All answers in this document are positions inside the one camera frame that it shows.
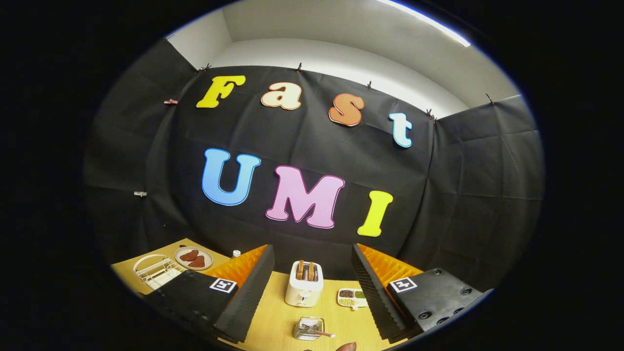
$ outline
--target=spice tray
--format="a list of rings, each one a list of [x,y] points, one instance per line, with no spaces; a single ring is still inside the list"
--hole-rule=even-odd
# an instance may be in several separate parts
[[[358,307],[368,307],[362,289],[339,289],[338,304],[357,310]]]

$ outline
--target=plate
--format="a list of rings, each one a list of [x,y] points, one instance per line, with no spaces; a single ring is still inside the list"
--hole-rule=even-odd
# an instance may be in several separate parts
[[[352,297],[340,296],[340,292],[342,291],[350,292]],[[368,307],[368,301],[366,301],[366,298],[355,297],[355,293],[361,291],[362,289],[339,289],[337,296],[338,304],[340,306],[351,307],[353,310],[357,310],[358,307]]]
[[[198,256],[203,256],[203,263],[204,263],[203,267],[189,267],[188,265],[191,262],[183,261],[180,259],[180,256],[185,255],[193,250],[199,251],[199,253],[197,254]],[[190,269],[190,270],[204,270],[212,265],[212,256],[206,250],[200,249],[199,247],[192,247],[192,246],[181,247],[175,251],[174,256],[175,256],[175,260],[178,261],[178,263],[181,264],[182,267],[186,269]]]

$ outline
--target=ceiling light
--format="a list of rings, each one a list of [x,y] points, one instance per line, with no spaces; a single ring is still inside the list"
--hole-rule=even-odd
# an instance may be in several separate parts
[[[405,12],[406,14],[410,14],[418,19],[420,19],[421,21],[427,22],[428,24],[434,26],[435,28],[437,28],[439,31],[443,32],[444,34],[448,35],[449,37],[453,38],[455,41],[457,41],[459,44],[462,44],[465,47],[469,47],[470,43],[468,41],[466,41],[466,39],[462,38],[459,34],[455,33],[454,31],[451,31],[450,29],[444,27],[442,24],[439,24],[438,22],[435,22],[434,20],[432,20],[431,18],[418,13],[412,9],[410,9],[409,7],[403,6],[401,4],[397,4],[394,1],[390,1],[390,0],[376,0],[381,2],[382,4],[386,4],[388,6],[392,6],[395,9],[399,9],[403,12]]]

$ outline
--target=white wall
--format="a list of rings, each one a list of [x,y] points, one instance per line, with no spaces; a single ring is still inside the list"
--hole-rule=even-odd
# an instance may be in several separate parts
[[[340,44],[306,39],[257,39],[233,42],[210,64],[225,66],[278,66],[340,77],[431,113],[437,118],[464,111],[468,106],[456,96],[402,64],[370,52]]]
[[[168,35],[175,49],[195,69],[205,67],[232,43],[221,9],[208,13]]]

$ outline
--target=blue letter u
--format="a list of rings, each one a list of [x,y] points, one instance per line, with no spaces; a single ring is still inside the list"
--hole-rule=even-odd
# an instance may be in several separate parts
[[[260,159],[246,154],[240,154],[236,161],[240,164],[236,189],[233,192],[221,190],[219,181],[223,164],[230,159],[230,153],[220,149],[208,149],[204,152],[206,166],[203,169],[202,190],[206,196],[217,204],[236,206],[241,204],[249,194],[253,169],[260,165]]]

